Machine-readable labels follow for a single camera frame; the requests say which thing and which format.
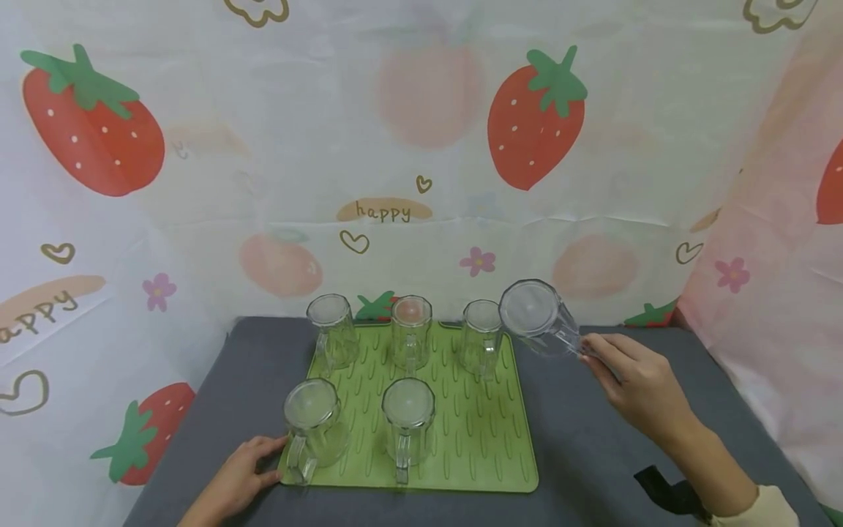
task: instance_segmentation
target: sleeve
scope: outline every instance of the sleeve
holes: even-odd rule
[[[758,499],[746,512],[711,519],[713,527],[798,527],[799,518],[778,487],[759,487]]]

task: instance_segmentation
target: glass mug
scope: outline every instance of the glass mug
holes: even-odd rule
[[[392,362],[415,377],[430,358],[427,338],[433,322],[433,307],[424,298],[408,295],[392,304]]]
[[[386,419],[386,452],[395,460],[395,481],[406,485],[410,467],[430,455],[436,396],[419,379],[398,379],[384,392],[381,405]]]
[[[316,467],[335,464],[351,442],[336,388],[325,379],[293,388],[284,401],[284,420],[290,431],[287,473],[295,485],[309,485]]]
[[[501,354],[503,323],[496,302],[475,300],[465,306],[457,358],[469,373],[483,380],[495,378]]]
[[[319,328],[316,357],[324,361],[324,376],[347,368],[360,355],[360,344],[352,322],[352,307],[340,294],[324,294],[310,303],[308,320]]]
[[[510,333],[537,353],[582,354],[579,325],[549,283],[534,278],[515,282],[501,296],[500,314]]]

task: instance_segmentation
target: backdrop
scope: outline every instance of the backdrop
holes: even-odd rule
[[[9,523],[122,521],[237,316],[665,324],[813,7],[3,4]]]
[[[813,16],[679,306],[843,525],[843,3]]]

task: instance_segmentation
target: gray tablecloth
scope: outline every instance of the gray tablecloth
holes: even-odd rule
[[[696,337],[676,328],[622,331],[666,355],[694,410],[757,482],[775,484],[803,526],[830,527],[811,492]],[[125,525],[176,525],[228,455],[257,434],[285,432],[282,403],[304,379],[314,332],[306,320],[248,318],[228,337],[179,432]],[[633,475],[656,465],[682,478],[650,441],[623,422],[573,357],[542,358],[516,344],[524,404],[539,467],[531,494],[387,492],[273,487],[233,525],[693,525],[647,498]]]

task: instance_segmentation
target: green silicone mat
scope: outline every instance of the green silicone mat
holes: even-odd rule
[[[381,399],[403,375],[389,360],[389,323],[358,324],[360,357],[330,376],[351,428],[351,444],[335,465],[319,468],[312,485],[532,492],[539,485],[521,384],[509,335],[502,340],[495,380],[480,382],[454,353],[459,328],[433,323],[431,356],[416,375],[436,395],[431,455],[410,469],[410,483],[395,483],[395,463],[386,454]],[[311,363],[308,377],[319,376]],[[287,463],[286,453],[279,466]],[[291,483],[285,476],[282,481]]]

